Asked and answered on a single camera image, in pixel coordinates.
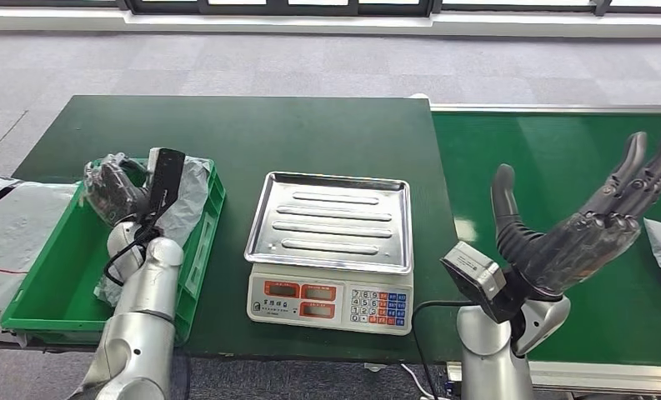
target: robotic arm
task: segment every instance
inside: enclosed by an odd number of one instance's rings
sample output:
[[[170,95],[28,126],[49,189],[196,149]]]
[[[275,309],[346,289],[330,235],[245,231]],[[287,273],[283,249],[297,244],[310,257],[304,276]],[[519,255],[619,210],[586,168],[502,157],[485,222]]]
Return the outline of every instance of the robotic arm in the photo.
[[[168,398],[175,339],[178,273],[183,250],[155,227],[178,199],[185,154],[154,149],[148,170],[123,154],[85,169],[87,199],[113,230],[104,275],[123,286],[97,351],[71,399],[153,400]],[[125,168],[143,170],[143,187]]]
[[[476,306],[461,307],[463,396],[467,400],[530,399],[525,355],[563,324],[565,290],[591,277],[637,239],[638,218],[661,194],[661,143],[643,167],[646,134],[629,137],[620,164],[573,215],[546,233],[522,223],[513,195],[514,171],[499,166],[492,182],[497,263],[465,242],[442,260],[460,292]]]

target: green bin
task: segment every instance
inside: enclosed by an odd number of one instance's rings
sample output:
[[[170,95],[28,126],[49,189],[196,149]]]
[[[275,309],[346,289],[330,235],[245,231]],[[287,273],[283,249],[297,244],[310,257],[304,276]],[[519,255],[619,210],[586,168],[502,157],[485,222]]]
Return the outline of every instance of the green bin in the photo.
[[[208,200],[200,222],[183,246],[185,259],[178,277],[176,344],[188,340],[225,191],[210,160]],[[98,300],[93,289],[109,259],[111,228],[90,207],[80,204],[80,183],[43,250],[33,263],[1,325],[50,344],[97,344],[113,308]]]

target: green table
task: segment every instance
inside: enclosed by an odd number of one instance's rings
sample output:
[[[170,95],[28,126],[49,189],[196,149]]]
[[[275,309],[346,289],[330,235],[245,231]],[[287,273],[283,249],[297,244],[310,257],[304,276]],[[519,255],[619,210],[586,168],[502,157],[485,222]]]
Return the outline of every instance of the green table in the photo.
[[[414,301],[460,296],[438,262],[456,238],[425,100],[76,96],[14,177],[71,182],[81,178],[87,160],[111,152],[146,157],[150,147],[176,148],[213,159],[227,190],[193,330],[185,345],[192,355],[383,363],[418,360],[410,336],[249,320],[245,306],[251,264],[243,253],[263,180],[270,171],[409,182]],[[453,327],[456,312],[426,312],[418,324],[434,362],[459,358]]]
[[[198,356],[415,362],[411,337],[248,320],[251,266],[243,249],[263,176],[278,170],[407,180],[415,300],[455,299],[459,293],[438,263],[456,242],[453,214],[460,238],[502,262],[489,202],[499,163],[516,169],[525,221],[548,229],[602,184],[635,130],[650,132],[653,148],[661,110],[434,107],[429,114],[425,101],[412,99],[76,96],[14,176],[71,182],[88,160],[119,151],[145,156],[152,146],[212,158],[228,198],[185,348]],[[661,221],[661,201],[647,216]],[[661,366],[661,271],[645,234],[568,295],[571,315],[532,359]],[[459,360],[455,310],[419,319],[428,358]]]

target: stainless steel tray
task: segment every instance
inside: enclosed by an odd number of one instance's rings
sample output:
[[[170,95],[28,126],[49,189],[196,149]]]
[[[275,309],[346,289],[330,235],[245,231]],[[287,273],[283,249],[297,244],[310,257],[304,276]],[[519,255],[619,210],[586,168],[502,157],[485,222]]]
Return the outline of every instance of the stainless steel tray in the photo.
[[[252,263],[408,274],[408,183],[271,172],[244,257]]]

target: digital scale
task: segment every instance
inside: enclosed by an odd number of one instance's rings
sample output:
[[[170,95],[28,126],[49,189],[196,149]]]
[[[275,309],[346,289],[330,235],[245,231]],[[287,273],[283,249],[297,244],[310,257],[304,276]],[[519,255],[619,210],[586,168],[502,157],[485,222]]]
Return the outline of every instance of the digital scale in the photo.
[[[266,176],[244,257],[253,321],[405,335],[413,310],[408,184]]]

